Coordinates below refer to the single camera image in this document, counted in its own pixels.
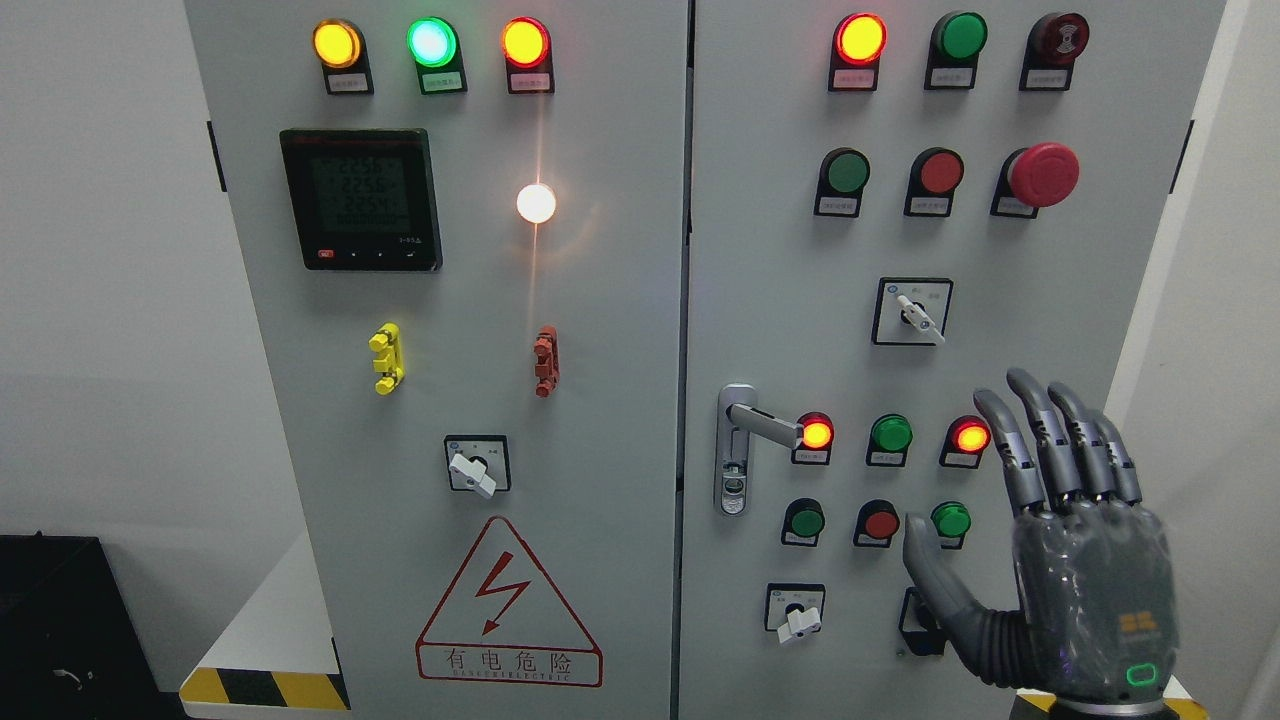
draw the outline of white switch knob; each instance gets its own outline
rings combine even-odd
[[[938,345],[947,341],[947,338],[942,337],[942,332],[938,331],[938,325],[933,322],[933,318],[924,311],[924,307],[920,307],[905,295],[897,296],[897,304],[902,306],[902,316],[906,318],[906,322],[915,325],[915,329],[933,337],[933,340],[938,341]]]
[[[778,644],[787,644],[791,641],[800,639],[820,629],[822,614],[817,607],[810,607],[809,610],[792,610],[787,612],[786,624],[774,632],[778,633]]]
[[[467,488],[475,491],[480,497],[489,500],[498,488],[498,482],[490,478],[485,470],[488,468],[484,462],[467,460],[461,454],[454,455],[453,460],[449,461],[449,475],[466,483]]]

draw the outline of digital power meter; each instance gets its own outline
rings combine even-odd
[[[280,150],[308,269],[440,269],[425,129],[292,128]]]

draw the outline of yellow and black hazard stripe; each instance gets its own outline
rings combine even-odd
[[[1018,693],[1009,720],[1044,720],[1056,700],[1051,694]],[[1194,700],[1165,698],[1165,705],[1176,712],[1180,720],[1208,720],[1208,711]]]
[[[339,674],[196,667],[178,697],[215,705],[351,710]]]

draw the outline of green push button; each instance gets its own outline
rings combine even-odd
[[[987,45],[987,20],[978,13],[951,13],[938,20],[933,37],[947,58],[972,60]]]
[[[959,502],[943,502],[933,509],[933,527],[945,538],[959,538],[973,527],[969,509]]]
[[[827,182],[836,192],[858,192],[867,184],[870,174],[867,158],[858,152],[845,152],[831,161],[827,168]]]
[[[791,518],[791,532],[803,537],[817,537],[827,525],[827,519],[817,510],[801,510]]]
[[[1153,662],[1143,662],[1125,670],[1124,679],[1135,688],[1146,688],[1160,680],[1160,669]]]
[[[872,425],[872,442],[884,452],[902,452],[911,445],[911,423],[901,415],[884,415]]]

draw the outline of yellow terminal block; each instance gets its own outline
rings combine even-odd
[[[369,350],[372,350],[374,372],[381,375],[374,383],[378,395],[390,395],[401,380],[404,379],[404,359],[399,348],[399,325],[396,323],[383,323],[374,337],[369,338]]]

